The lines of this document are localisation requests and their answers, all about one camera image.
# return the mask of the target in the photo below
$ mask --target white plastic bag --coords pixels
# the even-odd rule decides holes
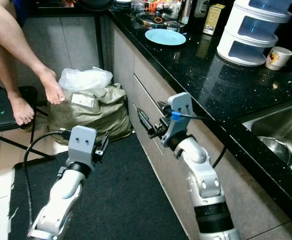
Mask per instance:
[[[97,67],[80,71],[65,68],[58,81],[59,85],[68,91],[82,91],[86,89],[104,88],[110,84],[113,75],[111,72]]]

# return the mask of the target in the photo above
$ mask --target bare foot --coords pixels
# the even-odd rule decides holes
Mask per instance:
[[[65,95],[56,81],[56,74],[54,71],[49,68],[44,68],[38,72],[38,77],[45,88],[47,100],[51,104],[60,104],[65,101]]]
[[[34,118],[34,111],[31,106],[19,95],[9,95],[12,112],[16,123],[21,126],[28,124]]]

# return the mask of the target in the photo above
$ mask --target cardboard box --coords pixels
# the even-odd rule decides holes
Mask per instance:
[[[209,34],[209,35],[214,34],[219,16],[221,14],[221,10],[224,7],[225,6],[222,4],[215,4],[215,5],[210,6],[209,11],[208,11],[208,15],[207,15],[207,19],[205,22],[205,26],[203,29],[203,33]]]

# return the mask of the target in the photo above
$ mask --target white mug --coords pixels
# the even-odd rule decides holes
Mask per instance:
[[[267,56],[266,67],[275,71],[280,70],[286,65],[291,56],[292,51],[280,46],[274,46]]]

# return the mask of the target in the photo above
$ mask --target tile floor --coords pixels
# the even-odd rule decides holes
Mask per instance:
[[[43,135],[47,132],[47,119],[41,114],[36,117],[34,138]],[[25,132],[21,129],[15,129],[5,132],[0,132],[0,135],[16,141],[25,146],[29,145],[30,132]],[[40,140],[34,149],[52,155],[68,150],[67,146],[59,145],[53,137],[48,136]],[[0,240],[8,239],[10,229],[8,213],[10,201],[10,188],[14,180],[13,166],[22,162],[25,150],[0,141]],[[41,158],[34,153],[29,154],[28,160]]]

